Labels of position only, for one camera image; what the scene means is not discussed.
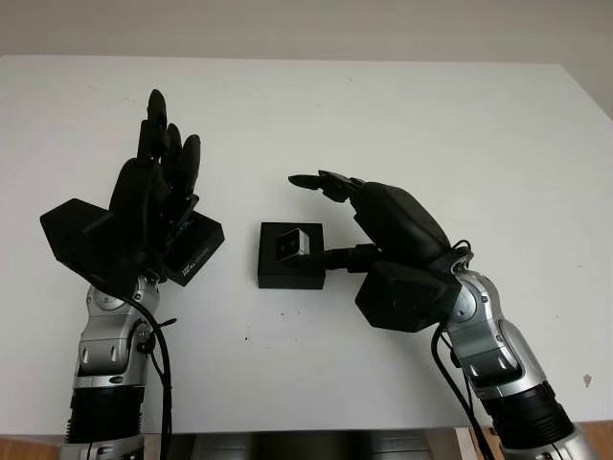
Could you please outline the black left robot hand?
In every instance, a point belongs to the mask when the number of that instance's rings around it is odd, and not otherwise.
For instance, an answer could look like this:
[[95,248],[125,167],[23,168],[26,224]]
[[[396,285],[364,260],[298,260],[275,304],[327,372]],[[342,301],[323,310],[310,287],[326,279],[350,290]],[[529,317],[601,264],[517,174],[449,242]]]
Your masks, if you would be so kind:
[[136,156],[121,168],[109,204],[126,231],[128,254],[139,272],[185,283],[172,252],[198,201],[194,187],[200,159],[199,136],[182,140],[168,121],[162,92],[152,90]]

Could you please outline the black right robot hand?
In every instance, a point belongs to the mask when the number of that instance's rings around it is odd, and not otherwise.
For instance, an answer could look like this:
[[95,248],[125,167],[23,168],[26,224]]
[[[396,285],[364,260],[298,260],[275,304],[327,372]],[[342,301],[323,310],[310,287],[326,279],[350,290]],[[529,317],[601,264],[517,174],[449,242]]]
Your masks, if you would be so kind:
[[371,240],[305,257],[327,270],[345,268],[350,273],[365,273],[382,261],[447,273],[468,265],[473,257],[469,242],[451,244],[425,208],[399,187],[323,170],[315,175],[294,174],[288,181],[300,188],[320,190],[332,201],[348,201],[354,209],[354,220]]

